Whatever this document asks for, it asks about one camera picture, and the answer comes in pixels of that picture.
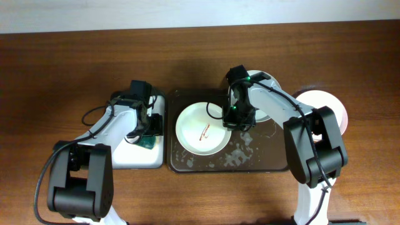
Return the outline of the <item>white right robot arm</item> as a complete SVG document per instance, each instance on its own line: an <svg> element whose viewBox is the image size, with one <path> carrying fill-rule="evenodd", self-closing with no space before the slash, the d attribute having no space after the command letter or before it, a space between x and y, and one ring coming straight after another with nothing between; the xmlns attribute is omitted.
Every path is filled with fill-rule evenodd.
<svg viewBox="0 0 400 225"><path fill-rule="evenodd" d="M265 72L249 75L242 65L231 68L226 80L223 126L246 132L256 125L256 111L279 125L288 168L299 184L293 223L329 224L331 189L348 163L334 111L304 104L277 87Z"/></svg>

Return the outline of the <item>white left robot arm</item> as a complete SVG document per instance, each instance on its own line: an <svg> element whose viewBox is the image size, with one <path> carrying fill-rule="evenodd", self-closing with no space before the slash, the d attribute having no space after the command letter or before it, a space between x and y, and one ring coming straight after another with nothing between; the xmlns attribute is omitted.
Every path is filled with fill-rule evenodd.
<svg viewBox="0 0 400 225"><path fill-rule="evenodd" d="M113 208L115 169L163 164L165 95L145 81L114 92L102 118L73 141L59 141L49 170L47 207L74 224L125 224Z"/></svg>

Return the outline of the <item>cream plate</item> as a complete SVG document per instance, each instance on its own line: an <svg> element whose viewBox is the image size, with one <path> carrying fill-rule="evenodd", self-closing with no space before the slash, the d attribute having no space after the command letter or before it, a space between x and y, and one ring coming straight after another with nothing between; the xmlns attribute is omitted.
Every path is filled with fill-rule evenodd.
<svg viewBox="0 0 400 225"><path fill-rule="evenodd" d="M178 116L176 137L181 146L198 156L209 156L221 151L231 138L231 131L218 118L222 108L207 102L186 107Z"/></svg>

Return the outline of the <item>dark brown tray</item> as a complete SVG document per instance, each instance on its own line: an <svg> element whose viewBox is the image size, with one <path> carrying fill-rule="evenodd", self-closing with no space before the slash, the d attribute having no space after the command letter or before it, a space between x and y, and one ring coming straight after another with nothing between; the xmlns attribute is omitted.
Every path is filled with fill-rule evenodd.
<svg viewBox="0 0 400 225"><path fill-rule="evenodd" d="M273 120L259 122L248 132L233 131L228 144L216 154L198 156L182 147L175 132L176 120L184 108L197 102L222 106L226 90L180 89L167 95L167 142L165 160L175 173L278 173L289 170L283 129Z"/></svg>

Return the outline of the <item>pale green plate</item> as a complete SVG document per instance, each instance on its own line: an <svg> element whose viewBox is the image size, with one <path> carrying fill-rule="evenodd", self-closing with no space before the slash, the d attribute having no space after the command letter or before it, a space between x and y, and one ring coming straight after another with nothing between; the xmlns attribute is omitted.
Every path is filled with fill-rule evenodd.
<svg viewBox="0 0 400 225"><path fill-rule="evenodd" d="M279 126L283 125L282 116L279 113L282 111L282 101L279 99L276 91L279 86L276 80L268 73L256 71L250 73L249 82L252 86L248 89L249 101L256 108L255 119L259 123L262 118L269 118Z"/></svg>

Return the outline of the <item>green yellow sponge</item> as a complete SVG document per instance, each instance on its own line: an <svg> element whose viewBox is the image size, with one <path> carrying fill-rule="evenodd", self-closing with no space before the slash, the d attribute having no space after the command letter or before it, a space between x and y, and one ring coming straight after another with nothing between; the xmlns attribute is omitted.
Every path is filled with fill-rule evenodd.
<svg viewBox="0 0 400 225"><path fill-rule="evenodd" d="M152 150L156 145L156 137L155 136L143 136L136 145L145 149Z"/></svg>

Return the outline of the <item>white soapy tray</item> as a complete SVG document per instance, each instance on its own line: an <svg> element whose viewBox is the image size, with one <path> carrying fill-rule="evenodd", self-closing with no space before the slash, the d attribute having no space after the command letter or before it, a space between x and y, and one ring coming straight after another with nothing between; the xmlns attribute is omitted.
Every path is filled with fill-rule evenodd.
<svg viewBox="0 0 400 225"><path fill-rule="evenodd" d="M156 105L147 114L150 116L158 113L163 116L163 135L155 136L157 142L152 150L133 144L133 139L123 139L112 153L114 169L154 169L163 164L166 97L161 91L156 91L156 95Z"/></svg>

